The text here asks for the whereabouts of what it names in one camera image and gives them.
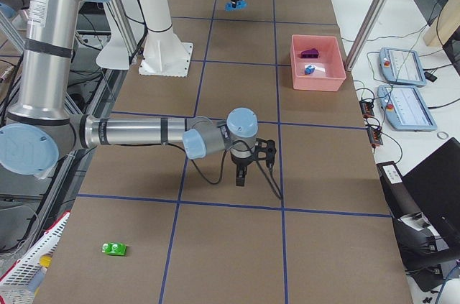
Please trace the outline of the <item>long blue toy block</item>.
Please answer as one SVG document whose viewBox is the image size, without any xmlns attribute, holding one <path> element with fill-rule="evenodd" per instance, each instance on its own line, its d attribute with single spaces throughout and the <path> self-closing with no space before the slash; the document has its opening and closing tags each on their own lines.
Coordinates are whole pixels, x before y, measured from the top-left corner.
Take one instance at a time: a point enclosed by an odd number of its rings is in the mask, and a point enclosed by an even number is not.
<svg viewBox="0 0 460 304">
<path fill-rule="evenodd" d="M 226 11 L 236 11 L 240 9 L 245 9 L 247 7 L 247 2 L 245 0 L 238 0 L 236 2 L 228 2 L 225 5 L 225 10 Z"/>
</svg>

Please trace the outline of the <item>purple sloped toy block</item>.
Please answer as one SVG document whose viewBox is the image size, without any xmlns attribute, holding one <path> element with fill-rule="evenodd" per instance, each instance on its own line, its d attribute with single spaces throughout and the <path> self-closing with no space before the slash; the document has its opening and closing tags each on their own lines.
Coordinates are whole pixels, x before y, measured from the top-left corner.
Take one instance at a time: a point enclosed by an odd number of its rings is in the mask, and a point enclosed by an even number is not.
<svg viewBox="0 0 460 304">
<path fill-rule="evenodd" d="M 317 58 L 319 58 L 319 51 L 316 48 L 303 50 L 300 53 L 300 58 L 302 58 L 302 59 L 317 59 Z"/>
</svg>

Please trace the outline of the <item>small blue toy block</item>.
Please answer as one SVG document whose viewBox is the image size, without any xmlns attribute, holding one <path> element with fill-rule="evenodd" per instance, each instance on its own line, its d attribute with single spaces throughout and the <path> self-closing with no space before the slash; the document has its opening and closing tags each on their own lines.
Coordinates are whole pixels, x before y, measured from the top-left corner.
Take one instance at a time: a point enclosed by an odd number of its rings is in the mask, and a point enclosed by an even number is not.
<svg viewBox="0 0 460 304">
<path fill-rule="evenodd" d="M 314 73 L 315 70 L 316 70 L 316 67 L 314 65 L 306 65 L 304 68 L 304 73 L 306 75 L 311 75 Z"/>
</svg>

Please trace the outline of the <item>green toy block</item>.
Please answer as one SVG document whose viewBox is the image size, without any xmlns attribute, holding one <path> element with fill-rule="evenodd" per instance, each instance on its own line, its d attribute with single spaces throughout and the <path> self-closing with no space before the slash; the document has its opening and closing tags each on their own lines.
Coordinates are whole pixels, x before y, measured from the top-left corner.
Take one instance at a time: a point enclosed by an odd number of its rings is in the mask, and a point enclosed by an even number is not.
<svg viewBox="0 0 460 304">
<path fill-rule="evenodd" d="M 126 244 L 119 242 L 106 242 L 101 246 L 101 251 L 103 254 L 109 256 L 122 256 L 124 257 L 127 252 Z"/>
</svg>

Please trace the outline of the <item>pink plastic box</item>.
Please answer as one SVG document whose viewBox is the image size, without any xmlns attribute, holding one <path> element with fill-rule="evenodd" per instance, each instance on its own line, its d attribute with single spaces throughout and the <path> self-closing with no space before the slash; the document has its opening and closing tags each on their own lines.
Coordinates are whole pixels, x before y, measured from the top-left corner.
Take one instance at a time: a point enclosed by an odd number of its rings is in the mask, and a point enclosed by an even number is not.
<svg viewBox="0 0 460 304">
<path fill-rule="evenodd" d="M 300 58 L 303 50 L 311 48 L 319 51 L 319 58 Z M 306 65 L 316 67 L 313 74 L 304 73 Z M 290 66 L 295 90 L 336 92 L 346 79 L 339 43 L 334 36 L 293 34 Z"/>
</svg>

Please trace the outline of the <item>lower small circuit board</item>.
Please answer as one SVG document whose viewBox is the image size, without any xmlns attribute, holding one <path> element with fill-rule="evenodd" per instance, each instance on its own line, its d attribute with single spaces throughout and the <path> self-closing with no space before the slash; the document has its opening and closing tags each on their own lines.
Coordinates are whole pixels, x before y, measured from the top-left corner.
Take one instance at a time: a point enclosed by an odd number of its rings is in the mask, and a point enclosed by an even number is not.
<svg viewBox="0 0 460 304">
<path fill-rule="evenodd" d="M 369 137 L 369 143 L 373 148 L 379 147 L 383 145 L 382 141 L 382 133 L 378 126 L 367 126 L 367 134 Z"/>
</svg>

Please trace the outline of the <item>small circuit board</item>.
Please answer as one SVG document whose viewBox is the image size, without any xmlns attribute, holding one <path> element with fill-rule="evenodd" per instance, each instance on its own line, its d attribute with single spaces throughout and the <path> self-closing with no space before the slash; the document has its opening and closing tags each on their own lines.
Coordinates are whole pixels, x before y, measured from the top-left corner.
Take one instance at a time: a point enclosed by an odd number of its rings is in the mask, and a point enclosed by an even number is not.
<svg viewBox="0 0 460 304">
<path fill-rule="evenodd" d="M 382 141 L 382 133 L 378 126 L 367 126 L 367 134 L 369 137 L 369 143 L 373 148 L 379 147 L 383 145 Z"/>
<path fill-rule="evenodd" d="M 367 119 L 374 117 L 374 103 L 373 101 L 361 100 L 359 106 L 362 112 L 362 116 Z"/>
</svg>

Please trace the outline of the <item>lower teach pendant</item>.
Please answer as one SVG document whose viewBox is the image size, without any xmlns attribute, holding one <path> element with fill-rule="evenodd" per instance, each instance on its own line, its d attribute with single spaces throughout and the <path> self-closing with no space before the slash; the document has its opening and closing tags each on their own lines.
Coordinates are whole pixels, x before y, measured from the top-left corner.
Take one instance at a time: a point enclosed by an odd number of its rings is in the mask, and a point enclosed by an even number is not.
<svg viewBox="0 0 460 304">
<path fill-rule="evenodd" d="M 397 131 L 437 130 L 437 124 L 416 86 L 380 85 L 377 100 L 384 120 Z"/>
</svg>

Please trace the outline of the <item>teach pendant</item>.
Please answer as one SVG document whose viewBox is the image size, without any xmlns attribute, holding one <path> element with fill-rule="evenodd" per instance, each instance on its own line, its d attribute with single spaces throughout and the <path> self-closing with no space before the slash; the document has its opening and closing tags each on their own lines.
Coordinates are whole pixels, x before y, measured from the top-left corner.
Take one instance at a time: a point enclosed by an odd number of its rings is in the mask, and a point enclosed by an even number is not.
<svg viewBox="0 0 460 304">
<path fill-rule="evenodd" d="M 383 47 L 379 51 L 379 64 L 388 83 L 417 87 L 426 85 L 420 57 L 415 50 Z"/>
<path fill-rule="evenodd" d="M 380 85 L 377 100 L 384 120 L 397 131 L 437 130 L 437 124 L 416 86 Z"/>
</svg>

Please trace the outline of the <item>upper teach pendant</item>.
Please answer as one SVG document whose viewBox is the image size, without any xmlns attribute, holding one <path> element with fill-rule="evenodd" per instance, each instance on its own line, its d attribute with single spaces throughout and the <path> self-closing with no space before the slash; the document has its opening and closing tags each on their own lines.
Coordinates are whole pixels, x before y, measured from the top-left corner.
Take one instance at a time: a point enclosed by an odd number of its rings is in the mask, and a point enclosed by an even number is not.
<svg viewBox="0 0 460 304">
<path fill-rule="evenodd" d="M 426 85 L 420 57 L 415 50 L 383 47 L 379 51 L 379 64 L 388 83 L 417 87 Z"/>
</svg>

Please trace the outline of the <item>black office chair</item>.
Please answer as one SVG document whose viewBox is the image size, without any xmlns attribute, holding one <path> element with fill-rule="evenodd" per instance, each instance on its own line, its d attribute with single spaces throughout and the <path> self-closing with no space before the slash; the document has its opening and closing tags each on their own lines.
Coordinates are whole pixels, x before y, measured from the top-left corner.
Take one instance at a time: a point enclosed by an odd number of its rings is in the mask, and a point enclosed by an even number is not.
<svg viewBox="0 0 460 304">
<path fill-rule="evenodd" d="M 422 291 L 459 276 L 459 141 L 450 138 L 402 175 L 377 164 L 406 273 Z"/>
</svg>

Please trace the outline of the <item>wooden board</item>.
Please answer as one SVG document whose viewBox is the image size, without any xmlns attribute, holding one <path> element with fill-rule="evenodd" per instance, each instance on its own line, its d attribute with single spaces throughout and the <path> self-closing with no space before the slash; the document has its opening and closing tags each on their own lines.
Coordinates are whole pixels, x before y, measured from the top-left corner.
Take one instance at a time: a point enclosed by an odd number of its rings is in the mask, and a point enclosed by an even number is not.
<svg viewBox="0 0 460 304">
<path fill-rule="evenodd" d="M 448 0 L 440 14 L 423 35 L 429 47 L 442 47 L 459 28 L 459 0 Z"/>
</svg>

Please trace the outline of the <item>white red plastic basket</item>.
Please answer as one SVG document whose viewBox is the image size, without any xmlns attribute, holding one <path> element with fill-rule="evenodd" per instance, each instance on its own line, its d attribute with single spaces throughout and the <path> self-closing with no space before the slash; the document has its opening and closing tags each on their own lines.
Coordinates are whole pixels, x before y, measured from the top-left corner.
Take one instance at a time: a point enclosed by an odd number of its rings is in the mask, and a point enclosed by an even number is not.
<svg viewBox="0 0 460 304">
<path fill-rule="evenodd" d="M 33 303 L 44 280 L 47 266 L 43 257 L 52 257 L 70 216 L 66 211 L 10 269 L 1 276 L 1 303 Z"/>
</svg>

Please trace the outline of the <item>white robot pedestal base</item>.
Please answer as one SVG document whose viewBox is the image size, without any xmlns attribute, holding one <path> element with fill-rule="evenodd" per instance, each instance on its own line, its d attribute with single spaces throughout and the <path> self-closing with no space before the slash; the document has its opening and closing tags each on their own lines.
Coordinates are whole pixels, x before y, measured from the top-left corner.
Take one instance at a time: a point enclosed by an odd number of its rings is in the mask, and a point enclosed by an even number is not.
<svg viewBox="0 0 460 304">
<path fill-rule="evenodd" d="M 139 0 L 147 36 L 141 75 L 184 78 L 188 75 L 193 44 L 181 42 L 175 34 L 168 0 Z"/>
</svg>

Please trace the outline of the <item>aluminium frame post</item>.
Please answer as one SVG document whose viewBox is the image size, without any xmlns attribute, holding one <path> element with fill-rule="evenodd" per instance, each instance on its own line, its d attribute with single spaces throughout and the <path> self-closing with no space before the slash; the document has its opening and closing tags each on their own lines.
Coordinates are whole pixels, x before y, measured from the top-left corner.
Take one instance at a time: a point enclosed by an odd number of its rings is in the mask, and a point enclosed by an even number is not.
<svg viewBox="0 0 460 304">
<path fill-rule="evenodd" d="M 377 22 L 386 2 L 387 0 L 372 0 L 345 61 L 344 67 L 347 71 L 351 71 L 357 63 L 357 60 L 364 49 L 366 42 L 369 40 L 369 36 L 371 35 L 374 25 Z"/>
</svg>

